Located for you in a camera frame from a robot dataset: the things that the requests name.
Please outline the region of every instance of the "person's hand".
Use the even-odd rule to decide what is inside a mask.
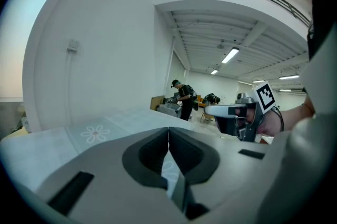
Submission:
[[[240,114],[240,110],[236,109],[235,113],[237,115]],[[254,109],[247,109],[247,121],[252,122],[254,120],[254,114],[255,110]],[[258,134],[266,134],[270,136],[274,136],[275,134],[278,134],[281,131],[281,121],[279,116],[274,113],[273,111],[268,111],[264,115],[264,119],[260,126],[257,128],[257,133]]]

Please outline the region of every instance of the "black pants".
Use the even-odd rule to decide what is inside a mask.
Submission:
[[[193,103],[191,104],[183,104],[183,107],[181,108],[181,119],[188,121],[190,118],[190,114],[193,109]]]

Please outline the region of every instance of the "black sleeve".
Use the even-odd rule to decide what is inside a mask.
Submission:
[[[183,91],[184,91],[184,96],[186,95],[192,95],[190,88],[187,87],[186,85],[183,86]]]

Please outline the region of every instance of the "white flower print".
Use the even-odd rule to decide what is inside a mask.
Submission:
[[[163,168],[162,168],[162,177],[164,177],[166,180],[170,182],[177,182],[179,175],[176,172],[169,172],[174,167],[174,164],[172,161],[168,160],[164,162]]]
[[[104,134],[109,134],[110,130],[109,129],[103,129],[102,125],[98,125],[96,127],[96,129],[94,129],[93,127],[86,127],[86,129],[88,131],[81,133],[82,137],[88,137],[86,142],[88,144],[92,144],[96,139],[104,142],[106,141],[106,137],[104,136]]]

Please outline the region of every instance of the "light fixture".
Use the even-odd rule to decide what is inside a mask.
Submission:
[[[238,48],[232,48],[232,50],[228,53],[228,55],[223,59],[222,63],[229,62],[230,59],[236,55],[237,52],[239,52]]]
[[[293,79],[293,78],[299,78],[300,76],[299,75],[291,75],[291,76],[283,76],[283,77],[280,77],[281,80],[283,79]]]
[[[249,83],[246,83],[246,82],[239,81],[239,83],[243,83],[243,84],[246,84],[246,85],[254,86],[253,84],[249,84]]]

